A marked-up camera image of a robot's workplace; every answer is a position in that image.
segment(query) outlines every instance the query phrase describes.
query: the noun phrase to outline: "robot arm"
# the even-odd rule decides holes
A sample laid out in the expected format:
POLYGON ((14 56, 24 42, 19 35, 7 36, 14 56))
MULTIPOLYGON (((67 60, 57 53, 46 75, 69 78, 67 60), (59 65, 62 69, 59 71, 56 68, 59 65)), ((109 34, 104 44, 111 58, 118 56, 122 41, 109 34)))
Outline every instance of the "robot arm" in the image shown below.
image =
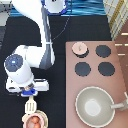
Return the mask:
POLYGON ((46 0, 45 8, 41 0, 12 0, 12 3, 17 11, 37 23, 42 47, 20 45, 7 57, 4 63, 8 75, 6 89, 22 92, 22 96, 37 95, 38 91, 49 90, 49 84, 45 79, 34 79, 31 67, 46 70, 55 61, 47 11, 60 13, 66 8, 65 0, 46 0))

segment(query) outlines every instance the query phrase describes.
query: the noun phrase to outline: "black table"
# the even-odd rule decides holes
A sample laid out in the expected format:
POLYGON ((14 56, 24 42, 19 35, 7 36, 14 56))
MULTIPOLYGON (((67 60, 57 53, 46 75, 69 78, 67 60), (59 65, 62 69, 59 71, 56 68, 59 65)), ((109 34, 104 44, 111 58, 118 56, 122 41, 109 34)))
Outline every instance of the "black table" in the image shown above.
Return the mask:
MULTIPOLYGON (((52 38, 62 31, 67 19, 68 17, 50 17, 52 38)), ((66 127, 65 43, 75 40, 110 41, 107 16, 71 17, 65 31, 53 41, 55 64, 47 71, 32 68, 35 78, 49 80, 50 90, 40 92, 35 97, 38 109, 44 111, 49 118, 49 128, 66 127)), ((22 128, 21 118, 24 115, 24 105, 28 98, 8 95, 5 91, 7 75, 4 70, 4 60, 21 44, 41 46, 39 28, 35 22, 26 17, 9 17, 0 51, 1 128, 22 128)))

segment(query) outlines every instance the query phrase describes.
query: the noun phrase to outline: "gray floor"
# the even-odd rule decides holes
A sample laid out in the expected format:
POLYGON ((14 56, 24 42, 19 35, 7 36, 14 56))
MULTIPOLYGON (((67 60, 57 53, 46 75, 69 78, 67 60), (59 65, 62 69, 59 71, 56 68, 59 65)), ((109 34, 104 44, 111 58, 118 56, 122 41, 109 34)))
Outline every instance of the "gray floor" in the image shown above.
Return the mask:
POLYGON ((6 29, 6 21, 9 17, 9 13, 7 13, 5 10, 9 9, 9 5, 5 4, 4 6, 0 4, 0 48, 2 46, 2 42, 4 39, 5 29, 6 29))

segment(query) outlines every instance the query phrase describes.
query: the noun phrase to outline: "black circular pad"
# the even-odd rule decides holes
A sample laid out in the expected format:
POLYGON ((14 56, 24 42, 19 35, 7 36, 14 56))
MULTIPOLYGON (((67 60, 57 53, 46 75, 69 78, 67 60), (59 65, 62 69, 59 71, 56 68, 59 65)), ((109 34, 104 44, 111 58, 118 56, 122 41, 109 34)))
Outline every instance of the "black circular pad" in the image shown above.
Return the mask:
POLYGON ((100 63, 98 66, 98 70, 103 76, 111 76, 115 72, 114 66, 109 62, 100 63))
POLYGON ((87 76, 91 71, 89 64, 86 62, 79 62, 75 66, 75 72, 79 76, 87 76))
POLYGON ((96 54, 100 57, 108 57, 111 54, 111 49, 106 45, 99 45, 96 48, 96 54))

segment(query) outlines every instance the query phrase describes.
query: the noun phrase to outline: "white bowl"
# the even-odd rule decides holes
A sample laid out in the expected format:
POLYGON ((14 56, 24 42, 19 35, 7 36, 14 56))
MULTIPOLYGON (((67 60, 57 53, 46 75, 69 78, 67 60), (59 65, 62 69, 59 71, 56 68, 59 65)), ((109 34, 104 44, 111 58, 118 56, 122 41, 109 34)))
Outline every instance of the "white bowl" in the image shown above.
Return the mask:
POLYGON ((76 98, 76 112, 79 118, 91 127, 105 127, 114 118, 115 109, 111 96, 99 87, 87 87, 76 98))

